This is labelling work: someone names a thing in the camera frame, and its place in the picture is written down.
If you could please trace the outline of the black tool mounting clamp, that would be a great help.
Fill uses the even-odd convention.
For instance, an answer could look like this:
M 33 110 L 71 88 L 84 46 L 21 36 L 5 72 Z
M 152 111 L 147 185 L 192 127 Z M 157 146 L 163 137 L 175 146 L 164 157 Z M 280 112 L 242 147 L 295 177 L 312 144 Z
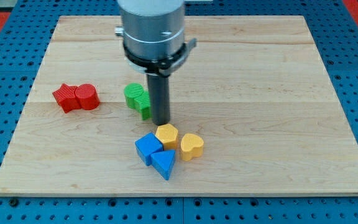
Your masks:
M 191 39 L 188 43 L 183 43 L 176 53 L 160 60 L 140 58 L 132 54 L 125 45 L 123 45 L 123 47 L 128 64 L 135 71 L 139 73 L 155 74 L 160 77 L 169 77 L 186 62 L 190 52 L 196 45 L 197 39 Z

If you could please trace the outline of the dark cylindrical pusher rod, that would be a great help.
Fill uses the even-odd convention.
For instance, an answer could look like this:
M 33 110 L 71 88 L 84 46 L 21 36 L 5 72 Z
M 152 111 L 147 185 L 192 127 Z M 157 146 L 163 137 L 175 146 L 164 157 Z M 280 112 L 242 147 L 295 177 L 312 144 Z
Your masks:
M 170 98 L 168 78 L 158 75 L 147 75 L 147 86 L 150 98 L 152 121 L 160 126 L 170 121 Z

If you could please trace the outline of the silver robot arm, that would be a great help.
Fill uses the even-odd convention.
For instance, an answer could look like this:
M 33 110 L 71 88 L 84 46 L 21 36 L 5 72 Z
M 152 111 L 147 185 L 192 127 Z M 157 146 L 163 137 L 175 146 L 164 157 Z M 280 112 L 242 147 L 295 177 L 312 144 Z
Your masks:
M 147 76 L 152 121 L 170 121 L 169 77 L 187 60 L 197 40 L 185 42 L 184 0 L 119 0 L 122 37 L 129 65 Z

